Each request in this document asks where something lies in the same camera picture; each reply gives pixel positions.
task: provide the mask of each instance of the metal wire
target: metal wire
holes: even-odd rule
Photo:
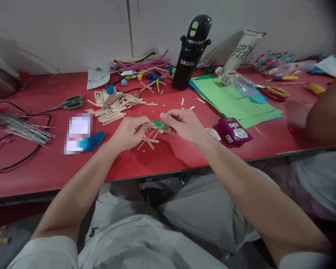
[[[39,145],[51,142],[55,135],[41,130],[37,125],[32,125],[9,113],[0,114],[0,131],[18,135]]]

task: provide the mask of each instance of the black water bottle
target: black water bottle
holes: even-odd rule
[[[196,16],[190,24],[187,37],[184,35],[180,38],[182,48],[172,83],[174,89],[185,90],[188,87],[206,46],[211,43],[210,39],[206,40],[211,25],[210,16]]]

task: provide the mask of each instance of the white paper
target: white paper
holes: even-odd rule
[[[88,79],[87,79],[87,90],[92,90],[94,88],[98,88],[103,86],[109,82],[109,78],[111,74],[108,70],[88,70]]]
[[[320,68],[325,73],[336,77],[336,57],[331,55],[327,57],[326,59],[322,60],[317,64],[318,68]]]

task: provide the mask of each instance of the green paper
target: green paper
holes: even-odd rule
[[[267,113],[264,113],[264,114],[261,114],[261,115],[257,115],[255,117],[240,120],[239,123],[245,129],[248,129],[248,128],[250,128],[254,125],[257,125],[259,123],[262,123],[264,121],[274,119],[274,118],[280,116],[281,113],[282,113],[282,111],[277,109],[276,111],[270,111],[270,112],[267,112]]]
[[[216,81],[216,79],[203,79],[193,80],[193,83],[226,117],[240,120],[276,111],[276,108],[268,103],[257,104],[247,97],[236,99],[238,95],[234,88],[226,87],[223,83],[213,80]]]
[[[197,78],[197,80],[209,79],[209,78],[217,78],[217,76],[213,74],[205,74],[205,75],[201,75],[199,78]]]
[[[157,127],[161,127],[161,125],[162,125],[159,121],[153,121],[153,120],[151,120],[151,122],[154,123],[154,125],[157,126]],[[166,129],[167,130],[167,127],[165,126],[165,124],[163,124],[162,129]]]

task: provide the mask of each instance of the person's right hand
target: person's right hand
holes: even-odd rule
[[[177,132],[194,146],[202,145],[212,138],[192,110],[171,109],[161,113],[161,119],[169,131]]]

